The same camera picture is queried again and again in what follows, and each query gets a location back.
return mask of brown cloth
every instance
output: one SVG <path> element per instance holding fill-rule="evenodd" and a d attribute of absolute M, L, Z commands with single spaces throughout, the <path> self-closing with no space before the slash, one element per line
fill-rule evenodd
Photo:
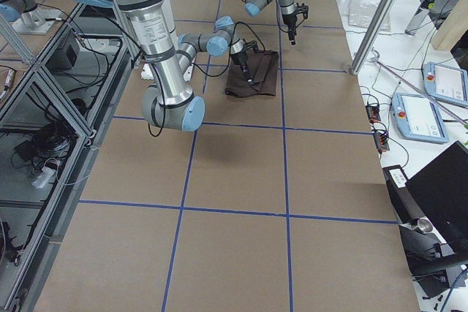
<path fill-rule="evenodd" d="M 224 92 L 227 95 L 243 98 L 252 95 L 276 95 L 276 70 L 278 68 L 278 52 L 267 50 L 256 53 L 251 51 L 247 64 L 254 84 L 250 86 L 242 75 L 239 66 L 231 64 L 227 73 Z"/>

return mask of computer monitor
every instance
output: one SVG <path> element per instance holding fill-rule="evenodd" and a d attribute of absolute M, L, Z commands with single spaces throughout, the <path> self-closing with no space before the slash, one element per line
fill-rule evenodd
<path fill-rule="evenodd" d="M 468 251 L 468 150 L 453 143 L 407 181 L 407 188 L 454 252 Z"/>

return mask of white desk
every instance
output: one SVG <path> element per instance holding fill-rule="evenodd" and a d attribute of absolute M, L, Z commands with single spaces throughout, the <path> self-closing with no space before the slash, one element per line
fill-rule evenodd
<path fill-rule="evenodd" d="M 343 5 L 344 1 L 338 0 L 339 6 Z M 399 72 L 399 74 L 404 74 L 404 77 L 407 78 L 410 82 L 416 85 L 419 88 L 423 88 L 422 75 L 420 72 L 421 64 L 423 63 L 423 58 L 426 53 L 426 48 L 431 39 L 432 33 L 434 33 L 435 28 L 429 18 L 423 21 L 423 24 L 427 23 L 426 26 L 419 29 L 415 36 L 404 35 L 393 35 L 388 36 L 386 34 L 402 34 L 409 23 L 411 17 L 413 16 L 415 10 L 418 8 L 420 1 L 419 0 L 396 0 L 393 5 L 392 10 L 390 11 L 390 32 L 382 31 L 378 36 L 374 47 L 380 53 L 380 60 L 384 64 L 399 68 L 416 68 L 416 70 L 409 70 L 406 72 Z M 341 11 L 341 20 L 343 26 L 347 31 L 347 41 L 350 47 L 350 52 L 354 57 L 355 52 L 358 50 L 359 45 L 363 39 L 364 34 L 350 33 L 348 31 L 356 32 L 365 32 L 364 28 L 359 28 L 356 26 L 348 25 L 348 16 L 343 15 Z M 441 62 L 447 61 L 445 64 L 449 66 L 456 66 L 458 64 L 453 59 L 450 52 L 446 51 L 436 51 L 429 45 L 427 56 L 424 62 L 433 61 Z M 372 84 L 377 76 L 379 67 L 376 64 L 371 62 L 366 63 L 362 70 L 359 72 L 358 78 L 361 85 L 361 91 L 363 94 L 368 93 L 367 88 L 370 90 L 370 94 L 375 95 L 380 103 L 389 103 L 390 99 L 385 95 L 375 91 L 372 88 Z M 398 92 L 404 93 L 414 93 L 415 92 L 401 83 L 390 73 L 386 72 L 384 69 L 380 70 L 377 81 L 374 85 L 378 91 L 381 91 L 384 94 L 389 96 L 393 95 L 393 92 L 398 87 Z M 364 102 L 367 102 L 368 97 L 363 96 Z M 457 115 L 462 118 L 468 118 L 468 110 L 462 107 L 456 107 L 451 104 L 446 104 L 446 106 L 455 112 Z M 389 105 L 380 106 L 380 115 L 384 124 L 388 127 L 390 137 L 400 142 L 409 153 L 409 162 L 404 168 L 406 174 L 411 178 L 415 173 L 421 170 L 426 166 L 432 159 L 441 154 L 448 146 L 452 145 L 456 140 L 461 142 L 466 142 L 468 140 L 468 134 L 466 134 L 466 129 L 461 126 L 459 123 L 446 123 L 446 129 L 449 134 L 450 141 L 447 144 L 433 144 L 429 142 L 414 142 L 410 140 L 403 139 L 396 128 L 396 123 L 393 120 L 393 116 L 388 114 Z M 445 113 L 442 113 L 444 119 L 451 120 L 452 118 Z M 403 165 L 407 156 L 404 150 L 395 144 L 393 141 L 389 141 L 390 151 L 383 153 L 380 163 L 382 167 L 401 164 Z M 421 296 L 424 295 L 422 289 L 418 284 L 415 284 L 415 289 L 418 294 L 418 301 L 422 311 L 432 311 L 435 303 L 438 303 L 437 298 L 435 297 L 432 300 L 423 300 Z M 442 307 L 442 303 L 439 303 L 438 309 Z M 468 311 L 468 288 L 455 289 L 452 293 L 449 303 L 445 307 L 445 311 L 450 311 L 450 309 L 457 308 L 462 311 Z"/>

